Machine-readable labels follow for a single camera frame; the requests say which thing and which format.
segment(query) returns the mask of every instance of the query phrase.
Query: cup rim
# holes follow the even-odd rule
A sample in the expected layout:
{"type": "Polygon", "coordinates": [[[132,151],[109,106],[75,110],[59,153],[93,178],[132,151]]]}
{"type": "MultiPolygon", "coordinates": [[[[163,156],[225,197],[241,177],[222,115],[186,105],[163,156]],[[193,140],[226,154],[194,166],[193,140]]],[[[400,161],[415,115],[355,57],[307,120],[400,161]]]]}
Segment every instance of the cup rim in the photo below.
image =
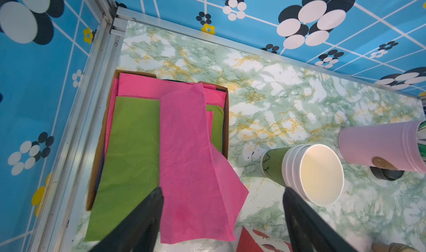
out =
{"type": "MultiPolygon", "coordinates": [[[[303,152],[303,155],[302,155],[302,158],[300,159],[300,165],[302,165],[302,162],[303,162],[303,159],[305,158],[305,155],[306,155],[306,153],[311,149],[311,148],[313,148],[313,147],[324,147],[324,148],[327,148],[329,151],[331,151],[332,152],[332,154],[333,154],[333,156],[339,161],[339,163],[340,163],[340,165],[339,165],[339,171],[340,171],[340,173],[342,174],[342,185],[341,185],[341,188],[340,188],[340,193],[339,193],[339,195],[336,197],[336,199],[333,201],[333,202],[331,202],[331,203],[327,203],[327,204],[318,204],[318,203],[316,203],[315,201],[313,201],[310,197],[309,197],[309,195],[307,194],[307,192],[306,192],[306,190],[305,190],[305,187],[303,186],[303,183],[300,183],[301,185],[302,185],[302,189],[303,189],[303,191],[305,192],[305,195],[306,195],[306,198],[310,201],[310,202],[312,202],[313,204],[315,204],[315,205],[317,205],[317,206],[320,206],[320,207],[327,207],[327,206],[331,206],[331,205],[333,205],[334,203],[336,203],[336,201],[338,201],[338,199],[340,198],[340,196],[342,195],[342,192],[343,192],[343,187],[344,187],[344,185],[345,185],[345,174],[344,174],[344,171],[343,171],[343,166],[342,166],[342,162],[341,162],[341,160],[339,159],[339,157],[338,157],[338,155],[334,152],[334,150],[333,149],[331,149],[330,147],[328,147],[328,146],[326,146],[326,145],[324,145],[324,144],[313,144],[313,145],[311,145],[311,146],[308,146],[308,147],[305,147],[305,148],[302,148],[302,149],[306,149],[304,152],[303,152]]],[[[299,177],[300,177],[300,179],[302,178],[302,168],[300,168],[299,169],[299,177]]]]}
{"type": "Polygon", "coordinates": [[[289,149],[289,151],[285,154],[284,158],[282,159],[282,165],[281,165],[281,173],[282,173],[282,177],[284,179],[284,182],[287,186],[292,187],[303,199],[305,199],[306,201],[309,201],[308,198],[305,196],[304,192],[301,192],[299,190],[299,188],[296,185],[296,182],[294,180],[294,177],[292,180],[290,180],[290,176],[289,174],[289,169],[291,168],[291,170],[293,170],[294,167],[294,161],[296,159],[297,154],[304,148],[311,146],[313,144],[308,143],[308,144],[299,144],[296,145],[294,147],[292,147],[291,149],[289,149]],[[295,153],[295,155],[293,155],[292,159],[289,159],[290,154],[293,154],[293,152],[297,150],[297,152],[295,153]],[[284,161],[288,161],[288,160],[292,160],[291,164],[284,164],[284,161]]]}

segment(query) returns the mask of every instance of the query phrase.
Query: black lid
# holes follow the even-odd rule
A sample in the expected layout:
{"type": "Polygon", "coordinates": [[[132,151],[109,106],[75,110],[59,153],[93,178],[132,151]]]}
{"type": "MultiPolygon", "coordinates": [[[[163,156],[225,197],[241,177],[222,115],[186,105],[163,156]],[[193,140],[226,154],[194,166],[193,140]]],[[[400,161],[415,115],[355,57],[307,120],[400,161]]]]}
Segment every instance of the black lid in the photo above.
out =
{"type": "Polygon", "coordinates": [[[395,181],[401,178],[402,175],[404,174],[404,171],[381,169],[377,167],[370,167],[370,169],[375,177],[377,177],[378,179],[383,179],[387,181],[395,181]]]}

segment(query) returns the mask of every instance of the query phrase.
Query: pink tissue paper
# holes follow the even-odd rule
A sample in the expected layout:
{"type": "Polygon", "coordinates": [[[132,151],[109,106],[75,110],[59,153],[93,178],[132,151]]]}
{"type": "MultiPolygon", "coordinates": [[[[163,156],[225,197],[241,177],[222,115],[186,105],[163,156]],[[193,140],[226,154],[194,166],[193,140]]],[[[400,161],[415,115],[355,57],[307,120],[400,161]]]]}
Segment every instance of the pink tissue paper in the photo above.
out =
{"type": "Polygon", "coordinates": [[[118,79],[115,78],[112,83],[112,90],[111,90],[111,98],[109,100],[109,108],[108,108],[108,116],[107,116],[107,127],[105,130],[105,157],[106,157],[106,151],[108,150],[108,144],[109,144],[109,134],[111,133],[111,126],[112,126],[112,116],[114,115],[114,107],[115,107],[115,98],[117,97],[118,93],[118,79]]]}
{"type": "Polygon", "coordinates": [[[202,84],[160,99],[161,242],[235,241],[248,195],[226,158],[210,143],[202,84]]]}
{"type": "MultiPolygon", "coordinates": [[[[118,96],[159,100],[170,92],[186,90],[194,84],[120,73],[118,96]]],[[[216,90],[215,85],[202,84],[202,88],[207,104],[221,106],[224,109],[226,92],[216,90]]]]}
{"type": "Polygon", "coordinates": [[[209,131],[209,140],[212,139],[212,127],[213,127],[213,112],[206,111],[207,116],[207,130],[209,131]]]}

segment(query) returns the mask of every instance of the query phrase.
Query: leather tag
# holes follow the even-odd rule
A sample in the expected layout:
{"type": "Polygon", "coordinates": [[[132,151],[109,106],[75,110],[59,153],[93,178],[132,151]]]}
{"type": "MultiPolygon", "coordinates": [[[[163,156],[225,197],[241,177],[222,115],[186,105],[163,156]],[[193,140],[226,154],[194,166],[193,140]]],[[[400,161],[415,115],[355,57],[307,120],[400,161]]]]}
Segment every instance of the leather tag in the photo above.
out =
{"type": "Polygon", "coordinates": [[[377,168],[399,171],[398,168],[396,168],[390,162],[381,157],[374,157],[371,161],[377,168]]]}

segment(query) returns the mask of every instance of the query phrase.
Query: yellow flower pattern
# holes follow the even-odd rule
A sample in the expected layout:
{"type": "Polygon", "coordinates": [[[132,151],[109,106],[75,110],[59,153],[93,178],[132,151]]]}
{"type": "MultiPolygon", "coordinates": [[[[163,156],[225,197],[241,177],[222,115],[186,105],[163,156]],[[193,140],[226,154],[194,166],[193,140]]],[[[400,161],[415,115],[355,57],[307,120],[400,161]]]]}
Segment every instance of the yellow flower pattern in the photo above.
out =
{"type": "Polygon", "coordinates": [[[92,30],[90,28],[83,30],[84,34],[84,42],[87,42],[88,44],[92,44],[93,34],[92,30]]]}
{"type": "Polygon", "coordinates": [[[31,199],[31,205],[32,206],[37,206],[37,208],[35,209],[35,217],[38,217],[39,213],[38,211],[41,210],[41,206],[43,206],[41,204],[42,200],[43,200],[43,196],[44,196],[44,191],[46,189],[46,186],[49,184],[49,179],[50,179],[51,173],[47,175],[46,177],[46,181],[44,183],[45,186],[40,187],[39,189],[37,189],[37,191],[35,191],[34,195],[32,196],[31,199]]]}
{"type": "Polygon", "coordinates": [[[204,24],[204,26],[201,28],[201,31],[215,35],[216,31],[214,31],[214,29],[215,29],[214,26],[210,26],[209,24],[204,24]]]}

